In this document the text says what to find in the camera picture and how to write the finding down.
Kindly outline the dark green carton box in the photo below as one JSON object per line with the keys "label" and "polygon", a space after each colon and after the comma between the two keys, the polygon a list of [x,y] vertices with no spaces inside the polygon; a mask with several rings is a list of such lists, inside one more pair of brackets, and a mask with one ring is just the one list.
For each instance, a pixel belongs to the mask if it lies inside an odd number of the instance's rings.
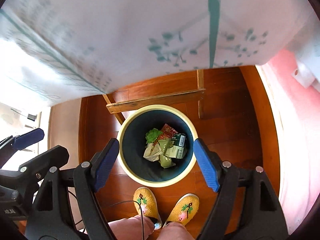
{"label": "dark green carton box", "polygon": [[185,150],[186,136],[181,133],[177,133],[171,138],[171,145],[167,150],[167,156],[175,159],[183,159],[186,153]]}

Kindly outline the light green paper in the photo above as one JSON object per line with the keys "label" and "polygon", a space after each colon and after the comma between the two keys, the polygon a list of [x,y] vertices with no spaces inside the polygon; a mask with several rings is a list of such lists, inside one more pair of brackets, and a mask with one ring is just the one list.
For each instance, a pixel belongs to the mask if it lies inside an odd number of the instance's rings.
{"label": "light green paper", "polygon": [[161,153],[159,155],[159,163],[163,168],[170,168],[176,164],[172,161],[172,158],[167,156],[167,150],[171,145],[171,139],[161,139],[158,141]]}

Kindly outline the red snack wrapper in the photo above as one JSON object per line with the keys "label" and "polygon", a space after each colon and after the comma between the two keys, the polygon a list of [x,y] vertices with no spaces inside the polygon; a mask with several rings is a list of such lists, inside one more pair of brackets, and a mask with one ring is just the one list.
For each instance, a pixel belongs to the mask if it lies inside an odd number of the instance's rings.
{"label": "red snack wrapper", "polygon": [[171,126],[168,124],[165,124],[163,128],[161,129],[161,134],[158,137],[159,140],[164,139],[171,139],[174,135],[176,135],[178,132],[174,130]]}

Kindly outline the white paper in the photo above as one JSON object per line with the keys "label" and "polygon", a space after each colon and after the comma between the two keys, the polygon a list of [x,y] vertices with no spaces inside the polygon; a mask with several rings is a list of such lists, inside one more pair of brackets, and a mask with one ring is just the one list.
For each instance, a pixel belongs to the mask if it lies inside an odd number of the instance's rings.
{"label": "white paper", "polygon": [[162,149],[159,143],[150,143],[147,145],[147,148],[144,151],[143,158],[154,162],[159,160],[159,156],[162,154]]}

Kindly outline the green wrapper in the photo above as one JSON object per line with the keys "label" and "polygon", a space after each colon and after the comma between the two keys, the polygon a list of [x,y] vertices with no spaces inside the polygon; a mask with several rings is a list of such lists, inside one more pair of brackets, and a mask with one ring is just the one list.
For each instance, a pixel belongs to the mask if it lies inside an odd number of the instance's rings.
{"label": "green wrapper", "polygon": [[145,135],[146,143],[150,144],[150,143],[155,142],[157,140],[157,138],[162,134],[163,134],[163,132],[156,129],[156,128],[149,130]]}

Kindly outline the round trash bin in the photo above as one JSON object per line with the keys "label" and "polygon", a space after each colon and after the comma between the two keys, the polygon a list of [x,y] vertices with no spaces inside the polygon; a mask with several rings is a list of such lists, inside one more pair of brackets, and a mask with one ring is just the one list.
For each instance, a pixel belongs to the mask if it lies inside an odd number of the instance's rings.
{"label": "round trash bin", "polygon": [[124,121],[118,132],[118,160],[137,183],[170,186],[193,169],[193,143],[197,138],[193,123],[181,111],[165,105],[142,107]]}

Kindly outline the right yellow slipper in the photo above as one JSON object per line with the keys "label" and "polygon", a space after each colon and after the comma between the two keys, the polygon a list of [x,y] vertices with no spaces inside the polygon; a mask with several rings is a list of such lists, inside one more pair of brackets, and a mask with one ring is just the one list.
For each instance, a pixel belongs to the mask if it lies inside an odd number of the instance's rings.
{"label": "right yellow slipper", "polygon": [[199,205],[200,200],[197,195],[185,194],[177,201],[163,226],[167,226],[169,223],[179,223],[186,226],[198,212]]}

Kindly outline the yellow slipper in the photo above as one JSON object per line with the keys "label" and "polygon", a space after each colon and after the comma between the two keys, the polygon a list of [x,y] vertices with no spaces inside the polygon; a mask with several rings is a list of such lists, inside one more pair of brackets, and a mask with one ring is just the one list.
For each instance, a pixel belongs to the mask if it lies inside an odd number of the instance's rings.
{"label": "yellow slipper", "polygon": [[186,226],[198,212],[199,205],[200,200],[197,195],[185,194],[177,201],[163,226],[167,226],[169,223],[179,223]]}
{"label": "yellow slipper", "polygon": [[151,219],[155,230],[162,228],[162,220],[158,211],[157,200],[153,192],[147,187],[139,187],[133,195],[135,208],[139,215]]}

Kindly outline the pink trouser legs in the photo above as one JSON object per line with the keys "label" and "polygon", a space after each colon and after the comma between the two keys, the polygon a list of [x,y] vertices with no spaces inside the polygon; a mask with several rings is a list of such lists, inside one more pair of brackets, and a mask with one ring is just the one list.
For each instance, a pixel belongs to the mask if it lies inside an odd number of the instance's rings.
{"label": "pink trouser legs", "polygon": [[[155,230],[155,225],[148,217],[143,217],[143,223],[144,239],[148,239]],[[108,225],[117,239],[142,239],[142,218],[140,215],[109,222]],[[194,238],[181,223],[171,222],[161,230],[157,239],[170,240]]]}

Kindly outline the left yellow slipper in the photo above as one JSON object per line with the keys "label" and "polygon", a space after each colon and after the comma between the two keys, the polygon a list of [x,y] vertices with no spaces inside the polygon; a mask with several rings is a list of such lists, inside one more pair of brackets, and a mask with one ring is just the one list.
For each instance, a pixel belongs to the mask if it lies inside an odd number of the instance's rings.
{"label": "left yellow slipper", "polygon": [[151,219],[155,230],[162,228],[162,220],[158,211],[157,200],[153,192],[147,187],[139,187],[133,195],[135,208],[139,215]]}

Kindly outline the pink bed sheet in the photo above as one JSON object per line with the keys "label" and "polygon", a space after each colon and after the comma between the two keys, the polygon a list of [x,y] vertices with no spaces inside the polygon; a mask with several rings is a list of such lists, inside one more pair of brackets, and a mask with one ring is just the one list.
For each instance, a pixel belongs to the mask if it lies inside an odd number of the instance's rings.
{"label": "pink bed sheet", "polygon": [[303,87],[286,49],[256,66],[275,121],[280,160],[279,202],[292,234],[319,195],[319,92]]}

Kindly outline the leaf print tablecloth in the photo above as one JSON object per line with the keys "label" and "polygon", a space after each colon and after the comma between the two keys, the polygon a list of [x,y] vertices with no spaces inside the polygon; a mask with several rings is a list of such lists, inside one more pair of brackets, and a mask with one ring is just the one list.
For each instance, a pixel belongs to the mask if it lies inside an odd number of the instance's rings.
{"label": "leaf print tablecloth", "polygon": [[195,69],[262,65],[283,48],[319,79],[308,0],[5,0],[1,102],[37,109]]}

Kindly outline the wooden table frame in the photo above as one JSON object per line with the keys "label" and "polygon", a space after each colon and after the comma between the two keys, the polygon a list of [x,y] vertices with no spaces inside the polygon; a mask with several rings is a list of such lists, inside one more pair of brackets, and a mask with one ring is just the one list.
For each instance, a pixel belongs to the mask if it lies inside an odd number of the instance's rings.
{"label": "wooden table frame", "polygon": [[196,71],[197,89],[188,90],[177,93],[162,94],[144,97],[140,99],[133,99],[121,102],[115,102],[111,94],[103,94],[106,101],[106,108],[110,114],[114,115],[117,121],[122,125],[125,121],[123,112],[138,110],[149,105],[170,105],[175,103],[184,103],[197,100],[197,112],[199,119],[204,118],[204,70],[198,69]]}

